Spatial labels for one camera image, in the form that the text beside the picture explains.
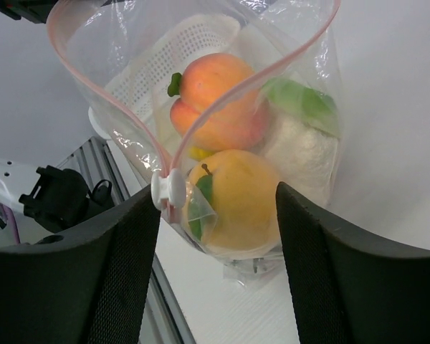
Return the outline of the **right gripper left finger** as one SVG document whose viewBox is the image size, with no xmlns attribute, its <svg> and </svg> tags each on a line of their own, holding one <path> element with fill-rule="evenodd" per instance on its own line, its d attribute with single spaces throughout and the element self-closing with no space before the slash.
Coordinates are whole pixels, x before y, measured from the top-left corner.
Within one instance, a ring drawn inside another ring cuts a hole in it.
<svg viewBox="0 0 430 344">
<path fill-rule="evenodd" d="M 150 194 L 0 248 L 0 343 L 137 343 L 161 215 Z"/>
</svg>

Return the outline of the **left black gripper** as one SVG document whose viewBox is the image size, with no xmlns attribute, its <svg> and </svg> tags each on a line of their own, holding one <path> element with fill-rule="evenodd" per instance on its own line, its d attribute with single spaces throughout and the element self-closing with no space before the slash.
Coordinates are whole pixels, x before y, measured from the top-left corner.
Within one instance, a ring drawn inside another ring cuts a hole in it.
<svg viewBox="0 0 430 344">
<path fill-rule="evenodd" d="M 68 23 L 81 24 L 101 7 L 114 1 L 0 1 L 0 12 L 13 20 L 26 19 L 35 24 Z"/>
</svg>

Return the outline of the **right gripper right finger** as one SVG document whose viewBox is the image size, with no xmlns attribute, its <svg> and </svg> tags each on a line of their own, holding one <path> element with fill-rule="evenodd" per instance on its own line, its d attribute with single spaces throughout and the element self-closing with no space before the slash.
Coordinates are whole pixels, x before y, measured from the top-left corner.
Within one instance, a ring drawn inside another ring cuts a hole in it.
<svg viewBox="0 0 430 344">
<path fill-rule="evenodd" d="M 286 183 L 276 204 L 301 343 L 430 343 L 430 250 L 362 229 Z"/>
</svg>

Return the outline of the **white green toy cabbage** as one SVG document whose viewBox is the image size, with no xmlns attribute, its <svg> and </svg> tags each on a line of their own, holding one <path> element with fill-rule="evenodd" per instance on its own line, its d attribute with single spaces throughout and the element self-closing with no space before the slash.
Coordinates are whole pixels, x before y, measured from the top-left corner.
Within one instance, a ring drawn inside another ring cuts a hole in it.
<svg viewBox="0 0 430 344">
<path fill-rule="evenodd" d="M 331 96 L 283 77 L 268 80 L 262 91 L 272 122 L 259 152 L 279 170 L 282 180 L 325 207 L 338 159 L 338 108 Z"/>
</svg>

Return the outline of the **yellow toy pear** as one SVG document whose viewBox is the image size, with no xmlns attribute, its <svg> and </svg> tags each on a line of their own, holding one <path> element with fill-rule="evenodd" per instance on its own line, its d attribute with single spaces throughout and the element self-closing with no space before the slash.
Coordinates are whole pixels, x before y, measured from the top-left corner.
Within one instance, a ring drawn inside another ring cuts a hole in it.
<svg viewBox="0 0 430 344">
<path fill-rule="evenodd" d="M 195 161 L 201 161 L 205 158 L 208 158 L 212 154 L 213 153 L 211 151 L 204 150 L 202 148 L 198 148 L 195 146 L 191 146 L 188 150 L 188 156 L 194 159 Z"/>
</svg>

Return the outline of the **clear zip top bag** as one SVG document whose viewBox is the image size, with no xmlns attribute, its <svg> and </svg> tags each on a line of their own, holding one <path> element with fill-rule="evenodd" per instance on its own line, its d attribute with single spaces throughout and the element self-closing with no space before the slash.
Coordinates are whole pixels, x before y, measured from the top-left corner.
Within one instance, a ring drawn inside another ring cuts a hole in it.
<svg viewBox="0 0 430 344">
<path fill-rule="evenodd" d="M 341 142 L 340 73 L 331 32 L 339 8 L 339 1 L 114 1 L 81 24 L 47 22 L 47 30 L 90 104 L 91 121 L 151 184 L 162 217 L 190 246 L 221 262 L 228 278 L 247 282 L 281 265 L 280 238 L 263 255 L 217 254 L 196 240 L 183 219 L 187 178 L 200 162 L 190 158 L 188 150 L 195 146 L 215 154 L 234 149 L 266 159 L 259 146 L 270 128 L 272 109 L 262 87 L 275 77 L 331 96 L 338 108 Z M 172 74 L 170 105 L 162 112 L 164 134 L 157 137 L 105 86 L 132 58 L 196 14 L 232 16 L 241 29 L 227 50 L 199 57 Z M 279 183 L 286 183 L 270 163 Z"/>
</svg>

